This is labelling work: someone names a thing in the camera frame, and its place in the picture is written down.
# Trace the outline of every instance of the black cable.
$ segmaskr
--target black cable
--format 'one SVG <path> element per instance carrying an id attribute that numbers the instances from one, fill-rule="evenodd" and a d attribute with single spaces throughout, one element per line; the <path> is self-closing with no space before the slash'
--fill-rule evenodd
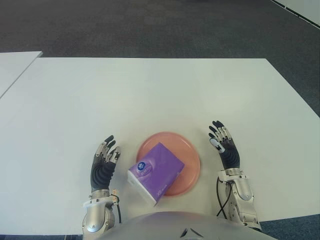
<path id="1" fill-rule="evenodd" d="M 216 188 L 216 196 L 217 196 L 217 198 L 218 198 L 218 202 L 219 202 L 219 205 L 220 205 L 220 210 L 222 211 L 224 218 L 225 218 L 225 219 L 228 219 L 228 218 L 227 218 L 227 215 L 226 215 L 226 213 L 225 213 L 225 210 L 224 210 L 224 208 L 223 208 L 223 206 L 222 206 L 222 204 L 221 204 L 220 197 L 219 197 L 219 189 L 218 189 L 219 181 L 220 181 L 220 179 L 219 179 L 219 177 L 218 177 L 218 178 L 216 179 L 216 187 L 215 187 L 215 188 Z"/>
<path id="2" fill-rule="evenodd" d="M 121 223 L 121 212 L 120 212 L 120 206 L 119 206 L 120 199 L 117 195 L 111 194 L 111 196 L 116 197 L 116 203 L 117 203 L 116 208 L 118 209 L 119 223 Z"/>
<path id="3" fill-rule="evenodd" d="M 118 203 L 118 205 L 116 206 L 116 208 L 118 209 L 119 223 L 121 223 L 121 212 L 120 212 L 119 203 Z"/>
<path id="4" fill-rule="evenodd" d="M 226 206 L 226 204 L 227 204 L 227 202 L 229 201 L 229 198 L 230 198 L 230 196 L 231 196 L 231 192 L 232 192 L 232 184 L 230 184 L 230 183 L 226 183 L 226 184 L 228 184 L 229 185 L 229 187 L 230 187 L 230 191 L 229 191 L 229 195 L 228 195 L 228 197 L 227 197 L 227 199 L 226 199 L 226 201 L 225 201 L 225 203 L 223 204 L 223 206 L 222 206 L 222 208 L 220 209 L 220 211 L 217 213 L 217 217 L 219 216 L 219 214 L 221 213 L 221 211 L 223 211 L 223 209 L 224 209 L 224 207 Z"/>

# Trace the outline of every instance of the floor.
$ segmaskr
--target floor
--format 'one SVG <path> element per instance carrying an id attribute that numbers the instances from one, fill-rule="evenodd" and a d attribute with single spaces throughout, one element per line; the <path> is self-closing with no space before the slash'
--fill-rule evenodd
<path id="1" fill-rule="evenodd" d="M 278 240 L 319 240 L 320 215 L 261 222 L 263 232 Z M 0 240 L 82 240 L 82 235 L 0 235 Z"/>
<path id="2" fill-rule="evenodd" d="M 0 0 L 0 52 L 19 51 L 43 51 L 44 57 L 266 58 L 320 116 L 320 30 L 270 0 Z M 319 219 L 261 225 L 280 240 L 318 240 Z"/>

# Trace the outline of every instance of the pink plate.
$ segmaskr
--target pink plate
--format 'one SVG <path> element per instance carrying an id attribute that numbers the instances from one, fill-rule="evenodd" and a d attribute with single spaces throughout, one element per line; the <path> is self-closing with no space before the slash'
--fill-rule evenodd
<path id="1" fill-rule="evenodd" d="M 195 185 L 200 174 L 200 159 L 197 151 L 183 136 L 174 132 L 162 131 L 144 141 L 136 155 L 136 162 L 139 162 L 158 143 L 162 143 L 184 163 L 182 172 L 165 195 L 175 196 L 186 193 Z"/>

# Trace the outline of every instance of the robotic arm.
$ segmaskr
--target robotic arm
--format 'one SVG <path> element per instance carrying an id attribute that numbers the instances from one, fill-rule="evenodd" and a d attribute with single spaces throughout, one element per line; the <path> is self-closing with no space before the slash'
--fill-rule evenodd
<path id="1" fill-rule="evenodd" d="M 112 207 L 117 205 L 121 222 L 119 198 L 110 194 L 109 184 L 120 157 L 120 148 L 110 149 L 116 144 L 114 136 L 109 136 L 97 148 L 91 167 L 91 195 L 83 204 L 86 215 L 82 222 L 83 239 L 90 240 L 100 237 L 115 225 Z"/>
<path id="2" fill-rule="evenodd" d="M 216 182 L 216 193 L 221 210 L 225 219 L 243 223 L 252 229 L 261 231 L 260 223 L 254 208 L 254 195 L 250 188 L 248 178 L 240 169 L 240 157 L 235 143 L 220 121 L 213 121 L 209 126 L 212 131 L 209 133 L 210 143 L 218 150 L 224 170 L 218 172 Z M 225 184 L 227 200 L 222 205 L 219 197 L 218 185 Z M 228 217 L 224 211 L 228 203 Z"/>

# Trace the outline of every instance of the tissue box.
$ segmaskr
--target tissue box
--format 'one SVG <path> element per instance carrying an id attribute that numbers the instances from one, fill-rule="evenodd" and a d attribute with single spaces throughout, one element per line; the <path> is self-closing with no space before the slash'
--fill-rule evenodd
<path id="1" fill-rule="evenodd" d="M 147 202 L 156 205 L 184 166 L 170 150 L 158 143 L 128 170 L 128 182 Z"/>

